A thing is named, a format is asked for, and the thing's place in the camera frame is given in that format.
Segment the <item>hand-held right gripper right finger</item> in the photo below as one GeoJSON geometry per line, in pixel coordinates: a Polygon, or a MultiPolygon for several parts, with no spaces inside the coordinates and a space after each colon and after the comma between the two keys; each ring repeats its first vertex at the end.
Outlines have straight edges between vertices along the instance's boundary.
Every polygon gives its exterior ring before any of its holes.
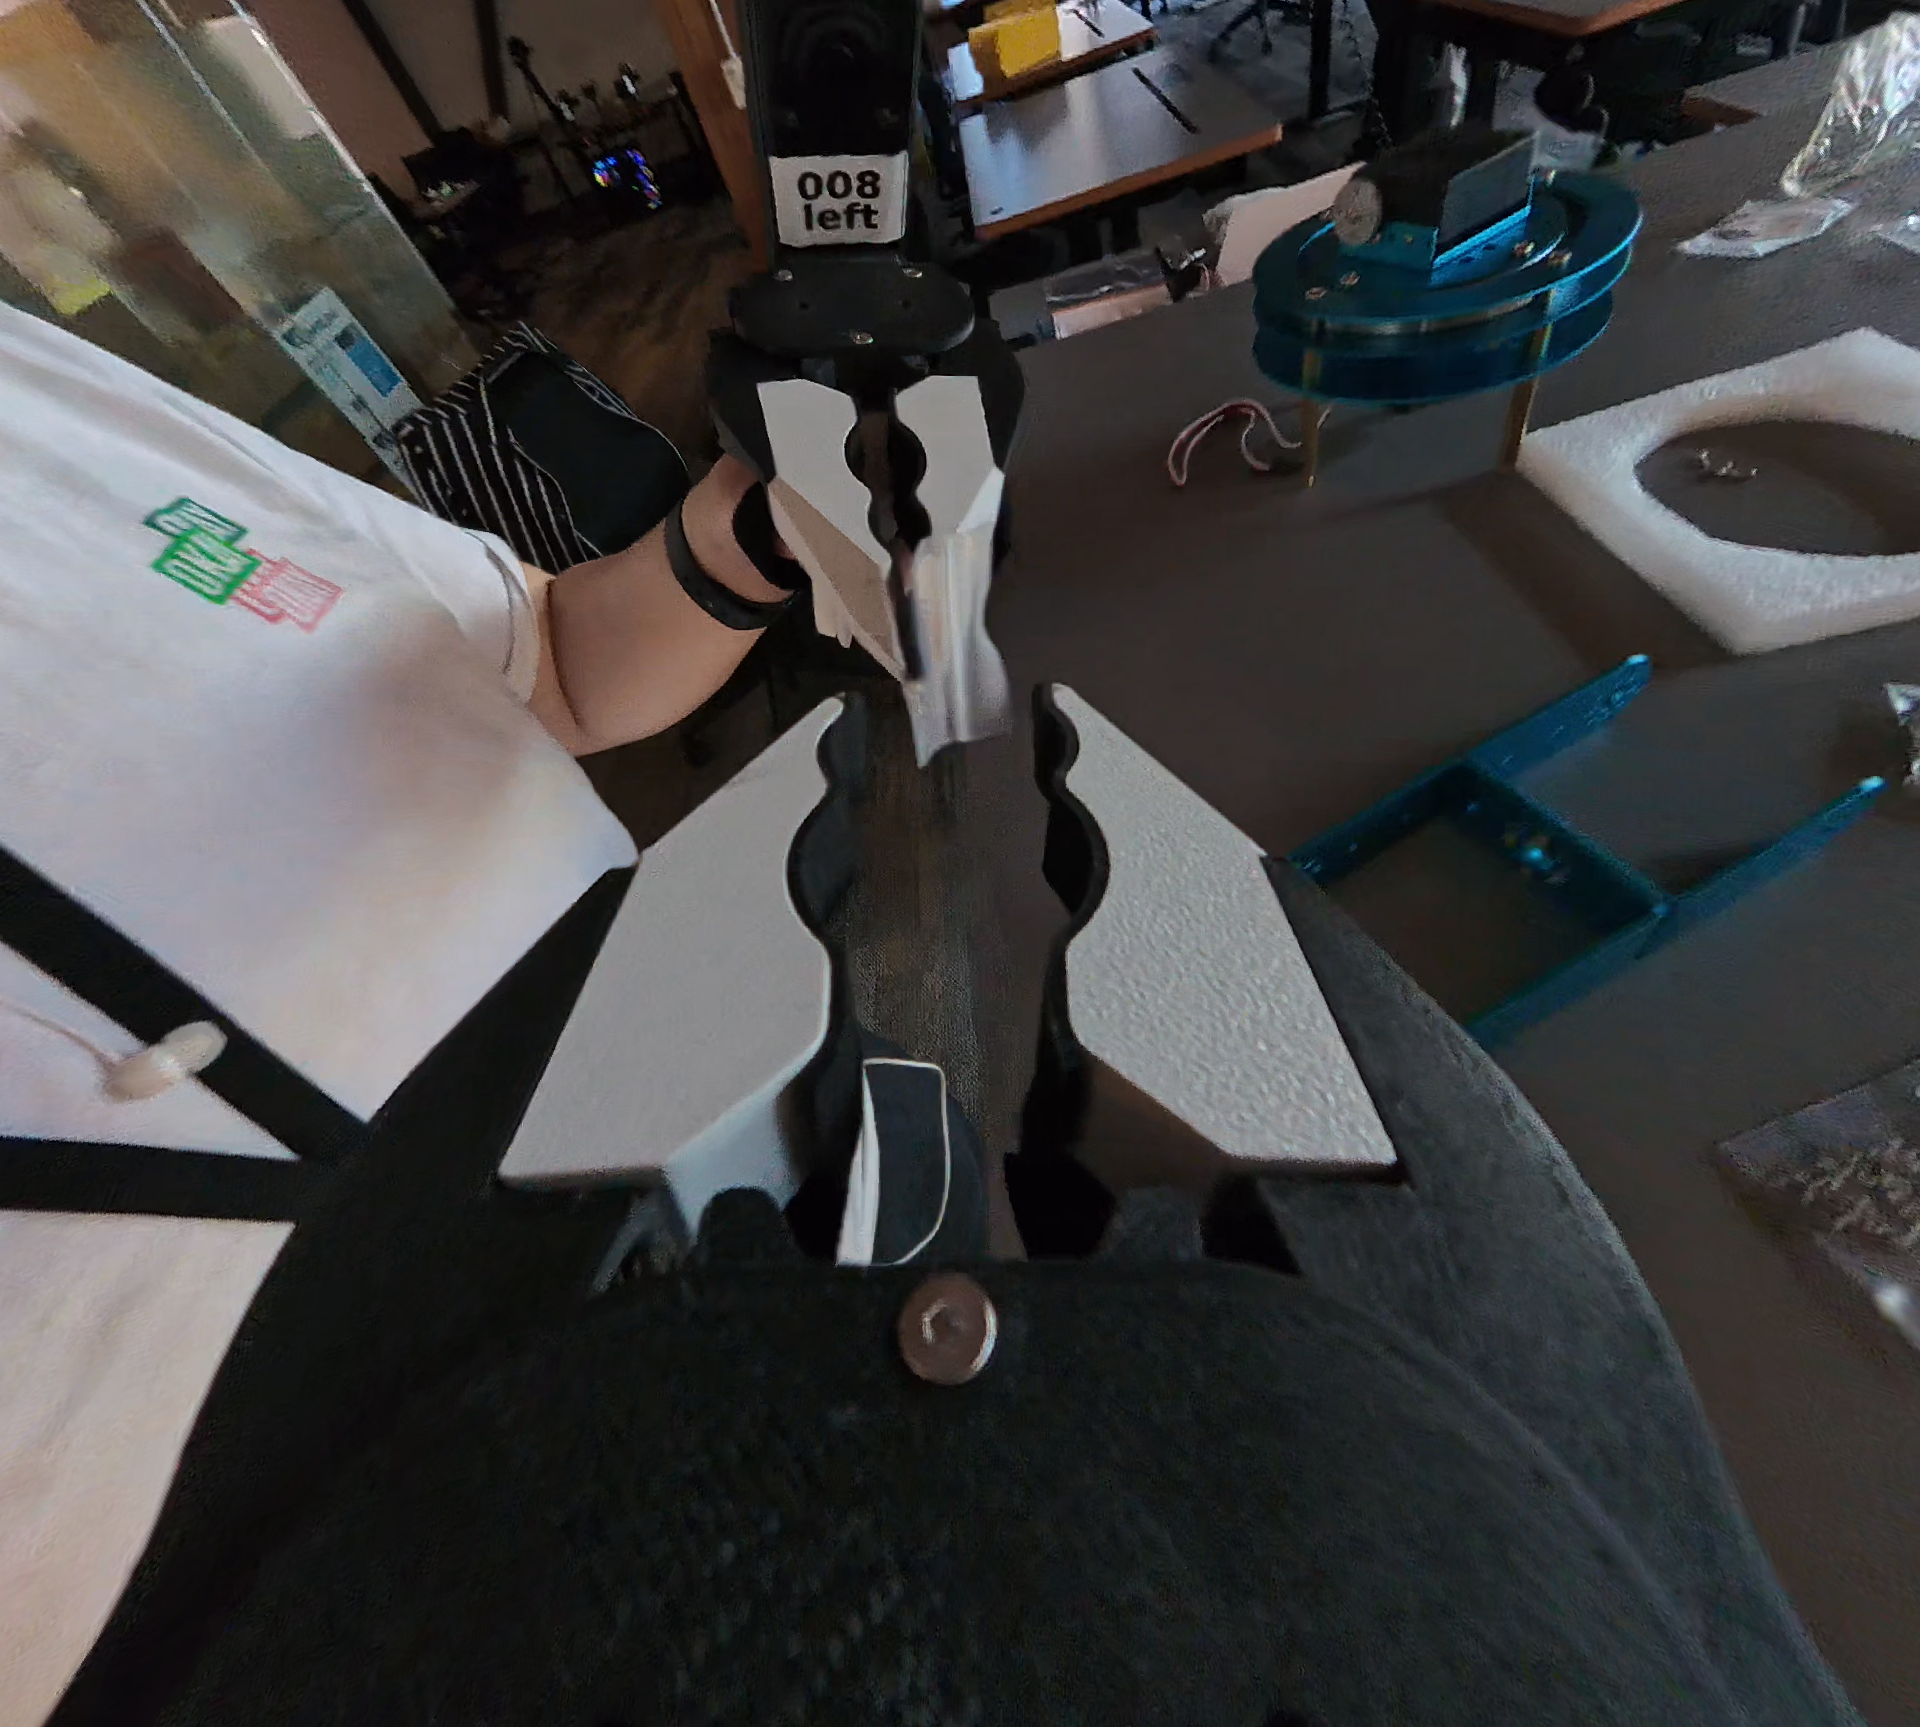
{"type": "Polygon", "coordinates": [[[1042,878],[1062,912],[1009,1156],[1033,1260],[1093,1254],[1130,1196],[1201,1216],[1265,1178],[1400,1154],[1271,858],[1083,695],[1033,695],[1042,878]]]}

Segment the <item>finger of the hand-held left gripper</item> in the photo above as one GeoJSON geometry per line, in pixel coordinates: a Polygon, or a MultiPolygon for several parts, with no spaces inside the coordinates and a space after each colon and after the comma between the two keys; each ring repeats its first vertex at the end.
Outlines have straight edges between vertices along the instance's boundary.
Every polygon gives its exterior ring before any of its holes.
{"type": "Polygon", "coordinates": [[[766,383],[772,521],[805,569],[815,625],[897,683],[920,679],[908,601],[917,521],[907,439],[891,407],[818,383],[766,383]]]}
{"type": "Polygon", "coordinates": [[[897,559],[969,537],[995,545],[1004,475],[992,449],[974,377],[934,375],[891,397],[883,467],[897,559]]]}

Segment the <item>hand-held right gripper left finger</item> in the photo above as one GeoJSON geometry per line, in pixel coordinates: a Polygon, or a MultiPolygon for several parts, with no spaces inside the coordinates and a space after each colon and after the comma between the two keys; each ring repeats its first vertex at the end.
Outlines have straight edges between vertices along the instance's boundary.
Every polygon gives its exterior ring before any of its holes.
{"type": "Polygon", "coordinates": [[[828,697],[638,854],[499,1180],[661,1194],[685,1236],[718,1196],[779,1210],[844,1070],[828,918],[853,872],[866,712],[828,697]]]}

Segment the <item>blue round robot arm base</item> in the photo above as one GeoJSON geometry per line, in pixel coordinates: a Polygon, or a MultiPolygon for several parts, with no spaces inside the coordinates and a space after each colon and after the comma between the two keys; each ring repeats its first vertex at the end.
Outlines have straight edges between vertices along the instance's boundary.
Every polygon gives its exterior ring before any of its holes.
{"type": "Polygon", "coordinates": [[[1644,227],[1618,181],[1541,171],[1537,139],[1484,125],[1363,165],[1329,211],[1253,267],[1254,359],[1300,407],[1318,479],[1336,407],[1411,411],[1509,391],[1514,467],[1538,381],[1591,349],[1644,227]]]}

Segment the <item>person's left forearm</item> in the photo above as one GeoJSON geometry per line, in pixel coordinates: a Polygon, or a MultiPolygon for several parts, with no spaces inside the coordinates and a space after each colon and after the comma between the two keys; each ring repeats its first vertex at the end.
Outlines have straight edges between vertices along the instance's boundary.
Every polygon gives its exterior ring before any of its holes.
{"type": "Polygon", "coordinates": [[[522,583],[539,637],[530,710],[574,758],[674,728],[765,635],[711,613],[744,593],[709,577],[680,517],[558,577],[524,567],[522,583]]]}

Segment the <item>dark grey desk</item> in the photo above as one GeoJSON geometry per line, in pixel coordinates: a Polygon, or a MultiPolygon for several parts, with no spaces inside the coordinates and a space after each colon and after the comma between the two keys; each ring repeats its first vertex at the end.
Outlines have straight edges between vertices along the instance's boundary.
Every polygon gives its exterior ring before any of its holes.
{"type": "MultiPolygon", "coordinates": [[[[1767,121],[1630,175],[1644,235],[1606,337],[1541,427],[1872,329],[1917,349],[1917,261],[1853,233],[1761,263],[1678,257],[1807,137],[1767,121]]],[[[1271,852],[1364,810],[1633,655],[1654,681],[1541,778],[1654,876],[1688,880],[1902,768],[1883,687],[1917,631],[1729,659],[1499,469],[1502,397],[1341,417],[1323,475],[1253,477],[1183,425],[1260,395],[1246,291],[1042,347],[1009,479],[992,629],[1020,732],[934,778],[876,766],[849,940],[861,1016],[948,1070],[992,1168],[1019,1140],[1062,910],[1025,706],[1079,691],[1271,852]]],[[[1499,872],[1417,840],[1335,890],[1449,1012],[1542,964],[1550,924],[1499,872]]],[[[1917,1058],[1917,800],[1888,792],[1788,876],[1544,1020],[1501,1066],[1658,1298],[1790,1600],[1872,1724],[1917,1724],[1917,1358],[1737,1204],[1729,1136],[1917,1058]]]]}

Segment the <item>person's left hand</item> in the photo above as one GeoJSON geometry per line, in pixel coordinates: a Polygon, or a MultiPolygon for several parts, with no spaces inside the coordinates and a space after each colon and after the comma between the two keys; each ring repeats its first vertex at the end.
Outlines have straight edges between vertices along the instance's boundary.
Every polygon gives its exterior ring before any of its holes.
{"type": "Polygon", "coordinates": [[[806,587],[802,565],[782,541],[766,487],[756,471],[733,455],[687,495],[680,509],[687,557],[700,571],[707,595],[731,617],[752,611],[744,633],[756,633],[806,587]]]}

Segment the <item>dark office chair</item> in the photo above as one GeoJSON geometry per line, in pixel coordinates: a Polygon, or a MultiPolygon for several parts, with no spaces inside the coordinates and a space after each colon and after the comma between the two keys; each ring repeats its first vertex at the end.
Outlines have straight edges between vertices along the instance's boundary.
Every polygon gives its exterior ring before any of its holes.
{"type": "Polygon", "coordinates": [[[493,417],[556,497],[574,563],[627,553],[690,495],[682,453],[588,369],[524,353],[493,377],[493,417]]]}

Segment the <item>person's black shoe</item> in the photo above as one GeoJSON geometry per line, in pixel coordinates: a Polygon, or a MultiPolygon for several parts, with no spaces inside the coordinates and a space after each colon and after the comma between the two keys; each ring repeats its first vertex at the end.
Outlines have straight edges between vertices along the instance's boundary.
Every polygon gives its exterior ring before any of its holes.
{"type": "Polygon", "coordinates": [[[866,1056],[835,1264],[897,1268],[985,1258],[991,1178],[982,1146],[940,1066],[866,1056]]]}

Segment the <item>yellow plastic box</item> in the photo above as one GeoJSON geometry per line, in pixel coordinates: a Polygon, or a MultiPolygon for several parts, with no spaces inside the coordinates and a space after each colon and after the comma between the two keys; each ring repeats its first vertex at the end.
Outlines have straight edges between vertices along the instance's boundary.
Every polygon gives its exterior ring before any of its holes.
{"type": "Polygon", "coordinates": [[[973,69],[985,91],[999,93],[1062,61],[1058,0],[1000,0],[991,5],[966,39],[973,69]]]}

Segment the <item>striped jacket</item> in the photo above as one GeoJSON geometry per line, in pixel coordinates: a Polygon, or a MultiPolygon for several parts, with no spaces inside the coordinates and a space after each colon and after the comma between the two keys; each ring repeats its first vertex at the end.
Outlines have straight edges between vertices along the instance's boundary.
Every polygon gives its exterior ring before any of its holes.
{"type": "Polygon", "coordinates": [[[560,481],[522,449],[505,409],[512,375],[562,361],[540,331],[519,323],[395,431],[400,477],[425,511],[500,541],[522,565],[549,575],[603,553],[580,535],[560,481]]]}

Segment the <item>open white cardboard box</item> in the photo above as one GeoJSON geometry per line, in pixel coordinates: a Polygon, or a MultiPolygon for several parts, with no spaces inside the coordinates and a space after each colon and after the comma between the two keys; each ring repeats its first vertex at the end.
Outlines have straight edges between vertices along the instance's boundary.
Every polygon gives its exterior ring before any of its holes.
{"type": "Polygon", "coordinates": [[[1329,215],[1344,187],[1361,173],[1356,163],[1316,179],[1232,197],[1204,213],[1212,251],[1212,285],[1229,291],[1250,281],[1259,259],[1283,235],[1329,215]]]}

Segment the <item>white foam pad with hole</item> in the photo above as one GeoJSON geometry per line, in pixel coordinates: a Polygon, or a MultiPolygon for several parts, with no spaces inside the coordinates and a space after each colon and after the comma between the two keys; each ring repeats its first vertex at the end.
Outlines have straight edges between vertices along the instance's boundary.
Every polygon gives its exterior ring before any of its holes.
{"type": "Polygon", "coordinates": [[[1919,557],[1721,541],[1654,499],[1640,469],[1708,427],[1844,425],[1917,453],[1919,355],[1857,329],[1531,433],[1519,473],[1733,655],[1917,621],[1919,557]]]}

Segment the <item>crumpled clear plastic wrap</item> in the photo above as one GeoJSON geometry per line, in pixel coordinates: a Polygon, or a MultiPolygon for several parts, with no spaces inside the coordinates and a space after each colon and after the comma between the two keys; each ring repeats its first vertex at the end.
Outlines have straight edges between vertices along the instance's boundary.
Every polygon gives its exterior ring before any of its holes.
{"type": "Polygon", "coordinates": [[[1831,199],[1919,155],[1919,13],[1895,13],[1851,39],[1827,107],[1781,177],[1788,201],[1831,199]]]}

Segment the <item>blue metal U bracket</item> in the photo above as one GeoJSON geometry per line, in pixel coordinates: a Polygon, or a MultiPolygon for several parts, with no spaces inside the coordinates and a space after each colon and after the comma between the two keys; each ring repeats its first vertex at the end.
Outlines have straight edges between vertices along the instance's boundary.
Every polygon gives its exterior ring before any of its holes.
{"type": "Polygon", "coordinates": [[[1884,778],[1865,778],[1779,838],[1671,892],[1522,786],[1526,774],[1616,720],[1648,689],[1652,675],[1651,659],[1628,657],[1596,681],[1495,732],[1474,750],[1417,776],[1356,818],[1312,836],[1289,856],[1303,876],[1332,888],[1423,828],[1446,824],[1578,924],[1587,944],[1576,958],[1464,1022],[1466,1034],[1489,1052],[1699,932],[1767,882],[1786,876],[1859,826],[1888,792],[1884,778]]]}

